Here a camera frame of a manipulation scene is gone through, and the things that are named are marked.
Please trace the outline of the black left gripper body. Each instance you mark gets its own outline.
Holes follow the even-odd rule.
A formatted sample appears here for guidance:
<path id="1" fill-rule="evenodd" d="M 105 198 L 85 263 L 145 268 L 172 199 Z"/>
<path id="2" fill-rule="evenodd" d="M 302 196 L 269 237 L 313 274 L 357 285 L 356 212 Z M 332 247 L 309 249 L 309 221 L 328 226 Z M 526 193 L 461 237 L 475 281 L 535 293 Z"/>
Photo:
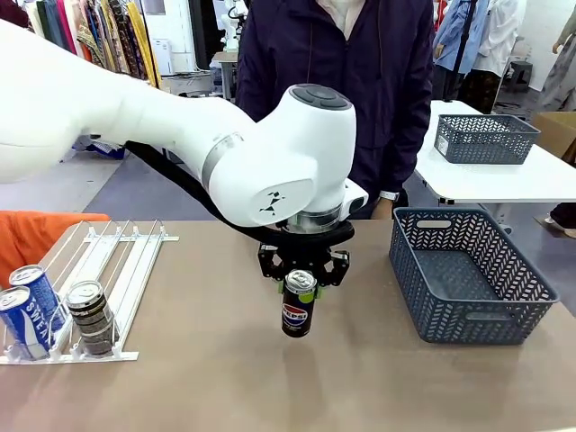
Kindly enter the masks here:
<path id="1" fill-rule="evenodd" d="M 278 253 L 284 264 L 288 267 L 287 271 L 294 269 L 314 271 L 314 266 L 320 261 L 320 256 L 329 247 L 298 247 L 298 246 L 280 246 Z"/>

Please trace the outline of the person's left hand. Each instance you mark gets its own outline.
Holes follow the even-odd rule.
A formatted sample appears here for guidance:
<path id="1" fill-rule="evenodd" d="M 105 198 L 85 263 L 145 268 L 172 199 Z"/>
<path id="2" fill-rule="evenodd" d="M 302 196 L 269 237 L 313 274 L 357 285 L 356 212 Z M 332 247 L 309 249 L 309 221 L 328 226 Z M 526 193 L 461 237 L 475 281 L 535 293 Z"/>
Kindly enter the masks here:
<path id="1" fill-rule="evenodd" d="M 380 198 L 378 203 L 374 206 L 372 219 L 389 221 L 392 218 L 392 212 L 394 210 L 395 204 L 395 201 Z"/>

